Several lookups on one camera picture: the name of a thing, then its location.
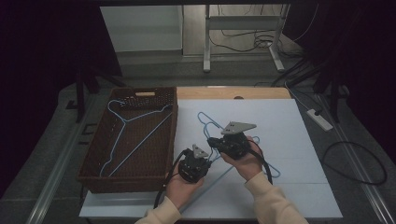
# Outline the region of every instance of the cable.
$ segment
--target cable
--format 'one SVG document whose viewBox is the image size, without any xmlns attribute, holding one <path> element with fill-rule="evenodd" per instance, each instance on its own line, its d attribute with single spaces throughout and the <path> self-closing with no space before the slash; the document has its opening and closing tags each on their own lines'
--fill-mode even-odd
<svg viewBox="0 0 396 224">
<path fill-rule="evenodd" d="M 257 146 L 257 147 L 259 147 L 259 143 L 260 143 L 260 138 L 258 137 L 258 136 L 254 136 L 254 137 L 251 137 L 251 138 L 253 138 L 253 139 L 257 139 L 257 141 L 254 141 L 254 143 L 255 143 L 255 145 Z M 269 162 L 267 162 L 268 163 L 268 165 L 271 167 L 271 168 L 273 168 L 276 172 L 277 172 L 277 175 L 272 175 L 272 178 L 278 178 L 278 177 L 280 177 L 282 174 L 280 173 L 280 171 L 278 170 L 278 169 L 276 169 L 275 168 L 275 166 L 273 166 L 273 165 L 271 165 L 271 163 L 269 163 Z"/>
<path fill-rule="evenodd" d="M 171 170 L 168 173 L 168 176 L 163 181 L 163 185 L 158 191 L 157 196 L 155 197 L 154 208 L 158 207 L 158 204 L 160 203 L 161 195 L 163 195 L 163 191 L 166 189 L 166 186 L 169 184 L 169 181 L 171 181 L 172 177 L 174 177 L 173 172 L 175 171 L 177 163 L 180 161 L 180 158 L 183 155 L 186 155 L 187 151 L 188 151 L 187 149 L 184 149 L 182 152 L 180 152 L 175 162 L 173 163 Z"/>
<path fill-rule="evenodd" d="M 305 104 L 303 104 L 303 102 L 301 102 L 301 101 L 298 99 L 298 97 L 294 94 L 294 92 L 291 91 L 291 90 L 289 89 L 286 80 L 285 80 L 285 87 L 286 87 L 286 89 L 288 89 L 288 91 L 291 93 L 291 95 L 294 96 L 294 99 L 295 99 L 298 103 L 300 103 L 303 107 L 305 107 L 306 110 L 309 110 L 308 106 L 306 106 Z"/>
<path fill-rule="evenodd" d="M 272 10 L 273 10 L 273 14 L 274 14 L 274 16 L 275 16 L 275 11 L 274 11 L 274 4 L 271 4 L 271 8 L 272 8 Z"/>
<path fill-rule="evenodd" d="M 306 57 L 302 58 L 302 59 L 301 59 L 299 62 L 297 62 L 293 67 L 291 67 L 291 68 L 288 69 L 286 72 L 284 72 L 281 76 L 279 76 L 277 79 L 275 79 L 274 82 L 271 84 L 271 87 L 275 87 L 275 86 L 276 86 L 276 83 L 277 83 L 280 79 L 282 79 L 282 78 L 288 76 L 291 72 L 293 72 L 293 71 L 296 70 L 297 68 L 303 66 L 303 64 L 305 64 L 305 63 L 307 63 L 307 62 L 308 62 L 308 59 L 307 59 Z"/>
<path fill-rule="evenodd" d="M 254 145 L 256 145 L 256 147 L 258 147 L 259 150 L 262 152 L 262 149 L 259 147 L 259 145 L 257 145 L 257 143 L 255 143 L 254 141 L 251 141 L 251 140 L 248 140 L 248 141 L 251 142 L 251 143 L 253 143 Z M 256 158 L 262 163 L 262 165 L 264 166 L 265 172 L 267 173 L 268 181 L 269 181 L 271 184 L 273 184 L 272 175 L 271 175 L 271 170 L 270 170 L 270 167 L 269 167 L 267 161 L 266 161 L 265 158 L 264 158 L 264 155 L 262 155 L 262 154 L 260 155 L 259 153 L 257 153 L 256 151 L 254 151 L 254 150 L 251 149 L 251 148 L 249 148 L 249 149 L 247 150 L 247 152 L 250 153 L 250 154 L 252 154 L 254 157 L 256 157 Z"/>
<path fill-rule="evenodd" d="M 226 35 L 226 34 L 224 34 L 223 30 L 221 30 L 222 34 L 225 36 L 228 36 L 228 37 L 235 37 L 235 36 L 240 36 L 240 35 L 252 35 L 252 34 L 257 34 L 257 33 L 271 32 L 271 31 L 274 31 L 274 30 L 252 31 L 252 32 L 245 32 L 245 33 L 236 34 L 236 35 Z"/>
<path fill-rule="evenodd" d="M 253 7 L 253 5 L 250 5 L 250 8 L 249 8 L 248 11 L 244 14 L 244 16 L 246 16 L 246 15 L 250 12 L 251 7 Z"/>
<path fill-rule="evenodd" d="M 203 122 L 203 121 L 201 120 L 201 118 L 200 118 L 200 115 L 204 115 L 207 119 L 210 120 L 210 122 Z M 197 114 L 197 118 L 198 118 L 198 120 L 199 120 L 202 124 L 204 124 L 204 135 L 205 135 L 206 139 L 209 139 L 209 138 L 210 138 L 210 133 L 209 133 L 209 131 L 207 130 L 207 125 L 208 125 L 208 124 L 213 124 L 213 125 L 215 125 L 217 128 L 224 130 L 224 128 L 221 127 L 221 125 L 219 125 L 217 122 L 215 122 L 212 118 L 210 118 L 210 117 L 209 117 L 206 113 L 204 113 L 204 112 L 199 112 L 199 113 Z M 212 162 L 214 162 L 214 161 L 216 161 L 218 158 L 220 158 L 219 152 L 218 152 L 216 149 L 214 150 L 214 148 L 211 147 L 210 150 L 211 150 L 210 155 L 209 155 L 209 157 L 207 158 L 208 161 L 210 161 L 210 158 L 212 158 L 213 151 L 216 151 L 216 156 L 215 156 L 215 159 L 214 159 Z"/>
<path fill-rule="evenodd" d="M 80 208 L 82 208 L 82 205 L 84 204 L 84 200 L 85 200 L 85 197 L 84 197 L 84 185 L 81 185 L 81 189 L 79 190 L 79 207 Z M 84 219 L 85 219 L 85 221 L 88 224 L 92 224 L 92 222 L 90 221 L 89 218 L 85 217 Z"/>
<path fill-rule="evenodd" d="M 176 174 L 172 175 L 171 179 L 172 179 L 174 176 L 176 176 L 176 175 L 178 175 L 178 173 L 176 173 Z"/>
<path fill-rule="evenodd" d="M 297 89 L 295 89 L 295 90 L 296 90 L 297 92 L 299 92 L 299 93 L 305 95 L 306 97 L 308 97 L 312 102 L 314 102 L 314 103 L 319 107 L 319 109 L 316 110 L 317 112 L 315 113 L 315 115 L 319 115 L 319 114 L 323 111 L 323 106 L 322 106 L 320 103 L 318 103 L 316 100 L 314 100 L 314 98 L 312 98 L 311 96 L 309 96 L 309 95 L 306 94 L 305 92 L 299 91 L 299 90 L 297 90 Z"/>
<path fill-rule="evenodd" d="M 286 57 L 286 58 L 302 58 L 302 57 L 305 56 L 304 49 L 286 52 L 285 50 L 283 50 L 283 43 L 282 43 L 282 41 L 280 41 L 280 39 L 279 39 L 279 43 L 280 43 L 280 45 L 277 46 L 277 52 L 280 55 L 282 55 L 283 57 Z"/>
<path fill-rule="evenodd" d="M 293 39 L 293 42 L 295 42 L 296 40 L 299 40 L 301 37 L 303 37 L 306 34 L 306 32 L 308 32 L 308 30 L 311 28 L 312 23 L 314 23 L 315 17 L 317 16 L 318 8 L 319 8 L 319 4 L 317 4 L 317 8 L 315 9 L 314 16 L 313 16 L 311 22 L 309 23 L 308 28 L 306 28 L 305 32 L 303 32 L 302 35 L 300 35 L 299 37 Z"/>
<path fill-rule="evenodd" d="M 258 46 L 254 46 L 254 47 L 251 48 L 251 49 L 233 49 L 233 48 L 228 47 L 228 46 L 225 46 L 225 45 L 216 44 L 215 42 L 213 42 L 213 40 L 212 40 L 212 38 L 211 38 L 210 36 L 209 36 L 209 40 L 210 40 L 210 42 L 212 42 L 212 44 L 213 44 L 214 46 L 216 46 L 216 47 L 226 48 L 226 49 L 230 49 L 230 50 L 237 51 L 237 52 L 249 52 L 249 51 L 252 51 L 252 50 L 254 50 L 254 49 L 260 48 L 260 46 L 258 45 Z"/>
<path fill-rule="evenodd" d="M 222 6 L 221 6 L 221 5 L 218 5 L 218 12 L 219 12 L 219 15 L 220 15 L 220 9 L 221 9 L 221 14 L 222 14 L 223 16 L 225 16 L 224 12 L 222 11 Z"/>
<path fill-rule="evenodd" d="M 353 176 L 344 174 L 342 171 L 339 171 L 339 170 L 333 168 L 332 166 L 330 166 L 330 164 L 326 163 L 325 159 L 326 159 L 326 156 L 327 156 L 328 152 L 331 149 L 333 149 L 333 147 L 335 147 L 336 145 L 339 145 L 339 144 L 351 144 L 351 145 L 354 145 L 354 146 L 362 149 L 363 151 L 366 151 L 367 153 L 369 153 L 376 160 L 376 162 L 381 166 L 381 169 L 382 169 L 382 172 L 383 172 L 382 180 L 377 181 L 377 182 L 368 182 L 368 181 L 359 180 L 359 179 L 357 179 L 357 178 L 355 178 Z M 378 186 L 378 185 L 384 184 L 388 180 L 388 173 L 387 173 L 387 171 L 385 169 L 384 164 L 382 164 L 381 160 L 372 151 L 370 151 L 367 147 L 364 147 L 364 146 L 362 146 L 360 144 L 357 144 L 357 143 L 354 143 L 354 142 L 340 141 L 340 142 L 336 142 L 336 143 L 331 144 L 329 147 L 326 148 L 326 150 L 325 150 L 325 152 L 323 154 L 323 157 L 320 160 L 320 163 L 322 163 L 323 165 L 326 165 L 331 170 L 335 171 L 337 174 L 339 174 L 339 175 L 341 175 L 341 176 L 343 176 L 343 177 L 345 177 L 345 178 L 347 178 L 349 180 L 353 180 L 353 181 L 356 181 L 356 182 L 359 182 L 359 183 L 362 183 L 362 184 Z"/>
<path fill-rule="evenodd" d="M 254 34 L 254 41 L 253 41 L 253 46 L 258 46 L 259 49 L 268 49 L 271 47 L 273 40 L 268 40 L 268 39 L 261 39 L 260 37 L 270 37 L 274 39 L 273 35 L 256 35 L 257 33 Z"/>
</svg>

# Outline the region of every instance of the desk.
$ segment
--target desk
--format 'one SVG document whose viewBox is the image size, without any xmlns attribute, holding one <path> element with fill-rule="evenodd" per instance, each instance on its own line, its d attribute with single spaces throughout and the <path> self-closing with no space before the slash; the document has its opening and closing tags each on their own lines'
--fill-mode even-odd
<svg viewBox="0 0 396 224">
<path fill-rule="evenodd" d="M 290 5 L 286 5 L 279 16 L 210 16 L 210 5 L 205 6 L 205 51 L 204 72 L 210 72 L 210 35 L 211 30 L 274 30 L 274 38 L 269 46 L 276 70 L 284 72 L 279 59 L 277 43 L 285 25 Z"/>
<path fill-rule="evenodd" d="M 203 125 L 197 118 L 200 111 L 224 126 L 230 119 L 255 123 L 258 127 L 246 134 L 260 137 L 267 161 L 282 173 L 274 179 L 274 184 L 284 190 L 303 216 L 321 220 L 342 217 L 297 105 L 285 89 L 178 88 L 177 96 L 174 158 L 192 144 L 208 150 Z M 234 100 L 235 96 L 245 100 Z M 219 137 L 218 128 L 212 126 L 208 130 L 212 136 Z M 203 187 L 181 208 L 183 217 L 254 219 L 252 197 L 244 183 L 228 163 L 213 162 Z M 80 216 L 139 218 L 152 207 L 155 195 L 156 192 L 88 193 Z"/>
</svg>

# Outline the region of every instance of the wall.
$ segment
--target wall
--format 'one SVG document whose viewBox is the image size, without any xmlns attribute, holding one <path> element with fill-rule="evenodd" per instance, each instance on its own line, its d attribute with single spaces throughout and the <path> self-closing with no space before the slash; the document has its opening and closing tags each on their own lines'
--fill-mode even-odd
<svg viewBox="0 0 396 224">
<path fill-rule="evenodd" d="M 181 6 L 101 7 L 114 50 L 182 49 Z"/>
</svg>

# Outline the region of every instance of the black cable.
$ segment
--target black cable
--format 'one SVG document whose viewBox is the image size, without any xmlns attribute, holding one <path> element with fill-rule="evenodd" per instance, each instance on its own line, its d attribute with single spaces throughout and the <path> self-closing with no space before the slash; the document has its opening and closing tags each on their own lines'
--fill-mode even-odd
<svg viewBox="0 0 396 224">
<path fill-rule="evenodd" d="M 301 59 L 299 62 L 297 62 L 293 67 L 291 67 L 291 68 L 288 69 L 286 72 L 284 72 L 281 76 L 279 76 L 277 79 L 275 79 L 274 82 L 272 83 L 271 87 L 275 87 L 275 86 L 276 86 L 276 83 L 277 83 L 280 79 L 282 79 L 282 78 L 288 76 L 291 72 L 293 72 L 293 71 L 296 70 L 297 68 L 303 66 L 303 65 L 304 65 L 305 63 L 307 63 L 307 62 L 308 62 L 308 59 L 307 59 L 307 58 L 305 58 L 305 57 L 302 58 L 302 59 Z"/>
<path fill-rule="evenodd" d="M 157 193 L 157 197 L 155 198 L 155 202 L 154 202 L 154 208 L 158 207 L 158 204 L 160 203 L 160 199 L 161 199 L 161 195 L 163 195 L 163 191 L 166 189 L 166 186 L 169 184 L 169 181 L 171 181 L 173 175 L 173 172 L 176 168 L 177 163 L 180 161 L 180 158 L 183 155 L 186 155 L 186 152 L 188 150 L 185 149 L 182 152 L 180 152 L 180 154 L 178 155 L 177 159 L 175 160 L 174 164 L 172 165 L 171 170 L 168 173 L 168 176 L 165 178 L 165 180 L 163 181 L 163 185 L 161 186 L 161 189 L 158 191 Z"/>
<path fill-rule="evenodd" d="M 302 49 L 301 51 L 297 52 L 297 53 L 293 53 L 293 52 L 286 52 L 283 49 L 283 42 L 279 39 L 279 43 L 280 45 L 277 46 L 277 52 L 282 55 L 283 57 L 287 57 L 287 58 L 302 58 L 305 56 L 306 52 L 304 51 L 304 49 Z"/>
<path fill-rule="evenodd" d="M 252 34 L 257 34 L 257 33 L 271 32 L 271 31 L 274 31 L 274 30 L 252 31 L 252 32 L 245 32 L 245 33 L 236 34 L 236 35 L 226 35 L 226 34 L 224 34 L 223 30 L 221 30 L 221 33 L 224 36 L 234 37 L 234 36 L 240 36 L 240 35 L 252 35 Z"/>
<path fill-rule="evenodd" d="M 273 14 L 275 15 L 274 5 L 271 5 L 271 8 L 272 8 L 272 10 L 273 10 Z"/>
<path fill-rule="evenodd" d="M 84 200 L 85 200 L 85 197 L 84 197 L 84 186 L 83 185 L 81 185 L 81 189 L 79 190 L 79 207 L 81 207 L 82 208 L 82 205 L 84 204 Z M 84 218 L 85 219 L 85 221 L 88 223 L 88 224 L 92 224 L 92 222 L 90 221 L 90 219 L 89 218 Z"/>
<path fill-rule="evenodd" d="M 248 141 L 253 143 L 254 145 L 256 145 L 256 147 L 258 147 L 259 150 L 262 152 L 262 149 L 259 147 L 259 145 L 257 145 L 257 143 L 255 143 L 254 141 L 251 141 L 251 140 L 248 140 Z M 254 151 L 251 148 L 248 148 L 247 152 L 252 154 L 254 157 L 256 157 L 260 161 L 260 163 L 264 166 L 265 173 L 267 173 L 268 181 L 271 184 L 273 184 L 270 166 L 268 165 L 268 162 L 265 160 L 264 155 L 263 154 L 260 155 L 259 153 L 257 153 L 256 151 Z"/>
<path fill-rule="evenodd" d="M 222 6 L 221 6 L 221 5 L 218 5 L 218 13 L 219 13 L 219 15 L 220 15 L 220 9 L 221 9 L 221 14 L 222 14 L 223 16 L 225 16 L 224 12 L 222 11 Z"/>
<path fill-rule="evenodd" d="M 327 153 L 328 153 L 331 149 L 333 149 L 334 146 L 339 145 L 339 144 L 351 144 L 351 145 L 354 145 L 354 146 L 356 146 L 356 147 L 359 147 L 359 148 L 361 148 L 363 151 L 366 151 L 367 153 L 369 153 L 369 154 L 376 160 L 376 162 L 381 166 L 381 169 L 382 169 L 382 172 L 383 172 L 383 176 L 384 176 L 384 177 L 382 178 L 382 180 L 377 181 L 377 182 L 363 181 L 363 180 L 360 180 L 360 179 L 355 178 L 355 177 L 353 177 L 353 176 L 346 175 L 346 174 L 344 174 L 343 172 L 341 172 L 341 171 L 339 171 L 339 170 L 333 168 L 332 166 L 330 166 L 330 164 L 326 163 L 326 162 L 325 162 L 325 159 L 326 159 Z M 362 146 L 362 145 L 360 145 L 360 144 L 357 144 L 357 143 L 354 143 L 354 142 L 340 141 L 340 142 L 336 142 L 336 143 L 331 144 L 329 147 L 326 148 L 326 151 L 324 152 L 324 155 L 323 155 L 322 159 L 320 160 L 320 163 L 322 163 L 323 165 L 326 165 L 326 166 L 329 167 L 331 170 L 335 171 L 337 174 L 339 174 L 339 175 L 341 175 L 341 176 L 343 176 L 343 177 L 345 177 L 345 178 L 347 178 L 347 179 L 350 179 L 350 180 L 353 180 L 353 181 L 356 181 L 356 182 L 359 182 L 359 183 L 362 183 L 362 184 L 376 185 L 376 186 L 378 186 L 378 185 L 384 184 L 384 183 L 387 182 L 387 180 L 388 180 L 388 173 L 387 173 L 387 170 L 385 169 L 385 166 L 384 166 L 384 164 L 382 164 L 381 160 L 380 160 L 373 152 L 371 152 L 367 147 L 364 147 L 364 146 Z"/>
<path fill-rule="evenodd" d="M 254 33 L 254 41 L 253 41 L 253 46 L 259 46 L 259 48 L 262 49 L 267 49 L 269 48 L 271 45 L 268 45 L 268 42 L 273 42 L 274 40 L 274 36 L 273 35 L 256 35 L 257 33 Z M 261 39 L 260 37 L 270 37 L 272 38 L 272 40 L 267 40 L 267 39 Z M 265 43 L 266 45 L 264 47 L 260 47 L 260 44 Z"/>
<path fill-rule="evenodd" d="M 210 38 L 210 36 L 209 36 L 209 40 L 216 47 L 222 47 L 222 48 L 226 48 L 226 49 L 231 49 L 231 50 L 234 50 L 234 51 L 237 51 L 237 52 L 248 52 L 248 51 L 252 51 L 254 49 L 257 49 L 259 47 L 259 46 L 254 46 L 252 49 L 233 49 L 233 48 L 230 48 L 230 47 L 225 46 L 225 45 L 219 45 L 219 44 L 214 43 L 212 38 Z"/>
<path fill-rule="evenodd" d="M 244 16 L 246 16 L 246 15 L 251 11 L 251 8 L 252 8 L 252 7 L 253 7 L 253 5 L 250 5 L 250 8 L 248 9 L 247 12 L 245 12 Z"/>
<path fill-rule="evenodd" d="M 305 68 L 301 68 L 301 67 L 300 67 L 300 69 L 298 70 L 298 72 L 297 72 L 296 74 L 294 74 L 294 76 L 297 75 L 297 74 L 299 74 L 299 73 L 301 73 L 301 72 L 303 72 L 305 69 L 307 69 L 307 68 L 310 67 L 310 66 L 311 66 L 311 64 L 308 63 L 308 64 L 306 65 Z"/>
<path fill-rule="evenodd" d="M 317 106 L 319 106 L 319 109 L 316 110 L 317 112 L 315 112 L 315 115 L 319 115 L 322 111 L 323 111 L 323 106 L 318 103 L 316 100 L 314 100 L 314 98 L 312 98 L 311 96 L 309 96 L 308 94 L 306 94 L 305 92 L 299 91 L 297 89 L 294 89 L 295 91 L 299 92 L 302 95 L 305 95 L 306 97 L 308 97 L 312 102 L 314 102 Z"/>
<path fill-rule="evenodd" d="M 173 178 L 175 175 L 178 175 L 178 173 L 177 173 L 177 174 L 174 174 L 174 175 L 172 175 L 171 179 L 172 179 L 172 178 Z"/>
</svg>

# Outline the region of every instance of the white table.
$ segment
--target white table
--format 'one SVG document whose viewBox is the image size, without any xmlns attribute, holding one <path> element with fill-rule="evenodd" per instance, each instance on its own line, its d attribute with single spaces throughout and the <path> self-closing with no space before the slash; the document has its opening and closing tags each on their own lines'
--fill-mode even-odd
<svg viewBox="0 0 396 224">
<path fill-rule="evenodd" d="M 255 123 L 257 128 L 245 134 L 260 137 L 265 159 L 280 170 L 282 175 L 274 179 L 274 185 L 284 190 L 306 218 L 342 217 L 294 100 L 178 100 L 178 106 L 175 158 L 192 144 L 209 152 L 204 126 L 197 118 L 201 111 L 223 127 L 230 121 Z M 209 131 L 221 137 L 220 129 L 210 126 Z M 255 218 L 245 180 L 230 167 L 222 159 L 212 164 L 203 187 L 181 209 L 184 218 Z M 156 194 L 89 192 L 80 216 L 142 217 L 152 208 Z"/>
</svg>

